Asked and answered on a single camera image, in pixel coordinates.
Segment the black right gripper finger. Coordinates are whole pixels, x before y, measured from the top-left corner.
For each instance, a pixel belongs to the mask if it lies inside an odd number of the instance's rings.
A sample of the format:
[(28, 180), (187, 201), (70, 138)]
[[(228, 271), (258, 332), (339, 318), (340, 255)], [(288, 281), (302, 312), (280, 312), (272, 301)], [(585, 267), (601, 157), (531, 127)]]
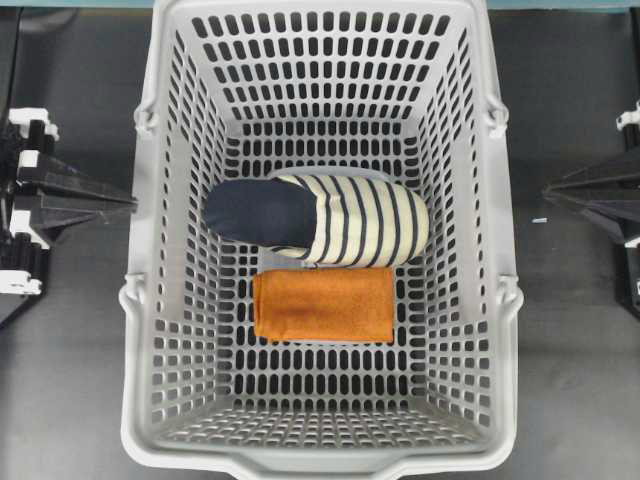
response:
[(639, 187), (639, 153), (624, 152), (580, 168), (552, 181), (544, 189), (551, 199), (570, 190), (631, 190)]
[(604, 230), (614, 244), (623, 246), (639, 245), (638, 221), (628, 220), (610, 213), (602, 213), (591, 207), (580, 206), (575, 202), (558, 197), (548, 197), (547, 200), (580, 215), (592, 225)]

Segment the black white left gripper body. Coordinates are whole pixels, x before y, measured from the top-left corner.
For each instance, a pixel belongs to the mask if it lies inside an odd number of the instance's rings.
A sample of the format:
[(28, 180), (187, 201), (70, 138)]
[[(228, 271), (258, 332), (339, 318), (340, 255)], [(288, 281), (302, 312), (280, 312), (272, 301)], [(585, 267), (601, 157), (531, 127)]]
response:
[(44, 108), (11, 108), (1, 124), (1, 293), (39, 295), (52, 241), (44, 233), (44, 192), (27, 179), (54, 150), (58, 127)]

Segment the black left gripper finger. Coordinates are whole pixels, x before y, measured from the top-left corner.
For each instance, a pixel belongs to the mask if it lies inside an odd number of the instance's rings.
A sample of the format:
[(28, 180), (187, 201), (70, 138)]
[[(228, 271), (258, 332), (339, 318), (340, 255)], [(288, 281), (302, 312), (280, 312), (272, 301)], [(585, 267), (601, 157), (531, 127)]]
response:
[(30, 208), (30, 228), (41, 236), (54, 238), (53, 231), (91, 221), (108, 223), (112, 218), (135, 213), (136, 203), (123, 202), (40, 202)]
[(96, 180), (58, 158), (39, 153), (32, 168), (32, 183), (42, 188), (62, 192), (78, 198), (101, 199), (109, 202), (136, 204), (129, 192)]

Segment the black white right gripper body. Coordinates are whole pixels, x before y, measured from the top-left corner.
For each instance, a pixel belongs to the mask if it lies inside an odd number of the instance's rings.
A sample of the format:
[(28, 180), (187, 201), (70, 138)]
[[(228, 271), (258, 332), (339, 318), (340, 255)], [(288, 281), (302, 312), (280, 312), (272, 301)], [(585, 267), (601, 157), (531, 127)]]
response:
[[(634, 110), (623, 112), (616, 119), (616, 127), (624, 134), (627, 151), (639, 146), (639, 102)], [(639, 222), (625, 220), (624, 226), (624, 266), (626, 287), (624, 302), (629, 310), (639, 309)]]

